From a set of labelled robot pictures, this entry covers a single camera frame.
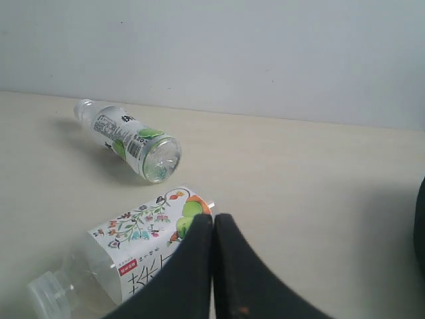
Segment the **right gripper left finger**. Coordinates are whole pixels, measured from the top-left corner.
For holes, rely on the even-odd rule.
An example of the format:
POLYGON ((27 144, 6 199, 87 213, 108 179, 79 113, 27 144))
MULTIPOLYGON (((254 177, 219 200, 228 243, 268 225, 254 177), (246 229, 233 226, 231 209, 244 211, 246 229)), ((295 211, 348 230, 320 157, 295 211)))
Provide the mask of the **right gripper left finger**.
POLYGON ((208 318, 213 222, 197 215, 177 250, 124 277, 129 299, 106 318, 208 318))

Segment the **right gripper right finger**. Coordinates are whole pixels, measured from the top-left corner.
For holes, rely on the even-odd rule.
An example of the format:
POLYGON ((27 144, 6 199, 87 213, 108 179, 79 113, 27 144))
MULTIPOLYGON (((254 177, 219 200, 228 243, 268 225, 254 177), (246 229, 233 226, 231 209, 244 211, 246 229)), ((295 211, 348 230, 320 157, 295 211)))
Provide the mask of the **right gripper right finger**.
POLYGON ((214 218, 212 281, 217 318, 328 318, 263 263, 226 213, 214 218))

